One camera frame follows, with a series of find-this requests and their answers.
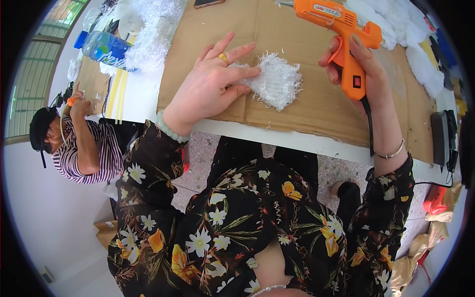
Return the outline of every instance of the smartphone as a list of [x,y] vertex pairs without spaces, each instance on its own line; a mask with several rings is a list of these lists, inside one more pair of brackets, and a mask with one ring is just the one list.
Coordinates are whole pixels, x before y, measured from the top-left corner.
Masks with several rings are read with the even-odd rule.
[[213,4],[220,4],[223,3],[225,0],[195,0],[194,8],[202,8],[205,6],[213,5]]

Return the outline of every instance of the gold ring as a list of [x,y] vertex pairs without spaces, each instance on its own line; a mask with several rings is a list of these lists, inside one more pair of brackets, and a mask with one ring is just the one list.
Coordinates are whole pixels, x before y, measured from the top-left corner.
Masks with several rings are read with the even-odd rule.
[[223,54],[219,55],[218,58],[225,61],[226,64],[229,66],[228,57],[226,56],[226,54],[223,53]]

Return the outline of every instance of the silver bracelet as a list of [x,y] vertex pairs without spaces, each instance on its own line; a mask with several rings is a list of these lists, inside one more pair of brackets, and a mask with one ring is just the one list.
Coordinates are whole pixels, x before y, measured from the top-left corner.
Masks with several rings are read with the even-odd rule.
[[374,152],[375,155],[377,155],[378,157],[380,158],[385,158],[386,160],[389,159],[389,158],[392,158],[394,157],[395,155],[399,154],[402,150],[402,148],[404,147],[404,138],[402,139],[402,143],[401,143],[401,147],[399,147],[398,151],[395,152],[394,154],[392,155],[380,155],[378,154],[377,152]]
[[167,134],[171,139],[178,141],[179,143],[182,142],[187,142],[190,140],[190,136],[181,136],[173,132],[167,124],[163,121],[163,110],[159,111],[157,113],[157,121],[155,122],[155,125],[160,128],[165,134]]
[[252,294],[252,295],[249,295],[248,297],[256,297],[256,296],[261,295],[261,294],[264,293],[264,292],[269,292],[270,290],[275,289],[275,288],[278,288],[278,287],[281,287],[281,288],[284,288],[284,289],[285,289],[289,283],[290,283],[290,282],[288,282],[286,285],[274,285],[274,286],[265,287],[264,289],[262,289],[262,290],[260,290],[260,291],[257,291],[256,293],[254,293],[254,294]]

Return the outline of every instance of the floral blouse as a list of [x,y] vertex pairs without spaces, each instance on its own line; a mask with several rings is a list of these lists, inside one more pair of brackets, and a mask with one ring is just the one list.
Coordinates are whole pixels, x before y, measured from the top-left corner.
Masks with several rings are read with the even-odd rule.
[[412,159],[375,178],[348,230],[316,189],[273,158],[229,169],[171,206],[183,173],[178,143],[151,124],[126,156],[117,182],[118,233],[109,269],[126,297],[248,296],[259,289],[254,255],[277,239],[287,287],[311,296],[383,296],[413,196]]

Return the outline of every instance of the blue bottle cap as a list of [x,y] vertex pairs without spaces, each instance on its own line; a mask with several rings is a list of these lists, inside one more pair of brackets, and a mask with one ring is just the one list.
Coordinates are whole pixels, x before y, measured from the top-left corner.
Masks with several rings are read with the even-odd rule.
[[76,42],[74,43],[74,48],[82,48],[88,35],[89,33],[87,33],[86,31],[81,31],[81,33],[76,39]]

